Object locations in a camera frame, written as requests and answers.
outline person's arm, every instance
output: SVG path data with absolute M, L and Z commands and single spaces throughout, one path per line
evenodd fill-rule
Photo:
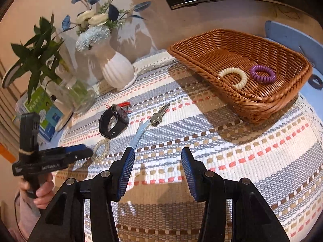
M 12 236 L 18 242 L 25 242 L 35 227 L 40 213 L 38 209 L 46 209 L 47 205 L 54 196 L 53 175 L 48 174 L 47 182 L 45 182 L 37 191 L 36 199 L 31 199 L 27 196 L 26 191 L 30 189 L 30 184 L 21 179 L 19 181 L 20 197 L 17 202 L 20 205 L 20 221 L 19 228 L 9 229 Z

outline brown woven basket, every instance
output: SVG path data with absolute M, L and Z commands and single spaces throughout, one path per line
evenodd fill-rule
M 300 53 L 264 38 L 234 30 L 215 29 L 173 44 L 168 52 L 213 84 L 219 97 L 248 122 L 258 123 L 282 109 L 291 101 L 312 74 L 312 66 Z M 254 81 L 249 69 L 261 64 L 277 76 L 274 83 Z M 246 86 L 238 74 L 220 77 L 218 73 L 238 67 L 248 75 Z

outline striped tablecloth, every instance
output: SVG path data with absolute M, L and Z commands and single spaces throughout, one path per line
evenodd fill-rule
M 126 194 L 112 205 L 121 241 L 197 240 L 204 204 L 194 202 L 185 181 L 180 163 L 185 146 L 223 178 L 251 179 L 291 241 L 300 241 L 314 225 L 323 203 L 323 130 L 302 96 L 262 125 L 248 124 L 219 100 L 211 85 L 176 63 L 139 76 L 127 90 L 98 98 L 88 112 L 72 118 L 59 144 L 94 148 L 103 139 L 98 124 L 106 105 L 124 101 L 132 104 L 130 123 L 110 141 L 104 161 L 78 161 L 55 174 L 55 184 L 60 186 L 66 178 L 81 181 L 109 169 L 121 158 L 139 122 L 171 103 L 163 122 L 141 138 Z M 227 204 L 226 239 L 230 240 Z M 89 201 L 85 231 L 91 241 Z

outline white vase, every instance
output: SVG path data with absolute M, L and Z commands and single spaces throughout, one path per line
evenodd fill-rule
M 110 46 L 109 38 L 103 42 L 95 43 L 89 53 L 96 56 L 104 78 L 112 87 L 122 91 L 135 82 L 137 74 L 132 64 Z

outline metal screw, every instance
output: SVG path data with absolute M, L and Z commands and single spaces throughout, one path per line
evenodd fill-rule
M 75 180 L 73 178 L 69 178 L 69 179 L 67 179 L 66 184 L 68 184 L 70 186 L 74 182 L 75 182 Z
M 207 171 L 205 171 L 205 176 L 207 176 L 207 177 L 213 177 L 213 176 L 215 176 L 215 173 L 213 172 L 213 171 L 211 171 L 211 170 L 207 170 Z
M 109 171 L 103 171 L 102 173 L 101 173 L 101 176 L 102 177 L 108 177 L 110 175 L 110 172 Z
M 241 182 L 244 183 L 245 185 L 248 185 L 248 184 L 250 184 L 250 179 L 244 177 L 241 179 Z

